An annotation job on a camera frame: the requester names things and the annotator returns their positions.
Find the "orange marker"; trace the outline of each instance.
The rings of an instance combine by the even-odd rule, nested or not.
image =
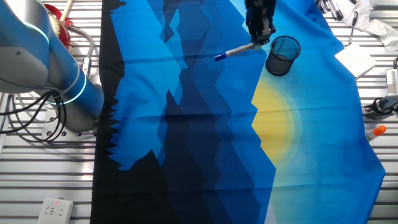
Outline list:
[[[384,125],[380,125],[377,128],[373,129],[373,131],[366,134],[366,139],[372,141],[373,139],[379,137],[383,133],[387,131],[387,128]]]

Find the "marker pen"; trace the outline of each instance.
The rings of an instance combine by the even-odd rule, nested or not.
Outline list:
[[[379,137],[383,133],[387,131],[387,128],[384,125],[380,125],[377,128],[373,129],[371,132],[366,134],[366,139],[372,141],[373,139]]]
[[[343,13],[341,13],[341,10],[338,8],[337,4],[334,2],[335,0],[328,0],[331,10],[335,13],[337,17],[337,21],[340,21],[344,18]]]
[[[240,53],[243,53],[245,51],[251,50],[255,47],[254,43],[246,44],[244,46],[240,46],[238,48],[226,51],[225,53],[222,53],[220,55],[217,55],[214,57],[214,60],[218,62],[219,60],[223,60],[224,58],[234,56]]]

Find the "white paper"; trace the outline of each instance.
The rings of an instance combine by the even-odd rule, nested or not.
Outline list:
[[[349,45],[335,57],[355,78],[359,78],[376,66],[376,61],[358,44]]]
[[[386,51],[392,52],[398,50],[398,31],[391,26],[374,19],[368,24],[365,31],[378,35]]]

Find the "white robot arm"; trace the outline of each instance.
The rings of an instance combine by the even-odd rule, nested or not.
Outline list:
[[[0,21],[0,92],[42,95],[56,88],[67,111],[65,127],[76,132],[95,128],[103,91],[58,39],[41,1],[0,0]]]

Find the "black mesh pen holder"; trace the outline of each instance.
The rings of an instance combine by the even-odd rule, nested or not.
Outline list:
[[[276,38],[271,43],[271,51],[266,60],[268,72],[276,76],[288,74],[300,53],[301,46],[295,38],[289,36]]]

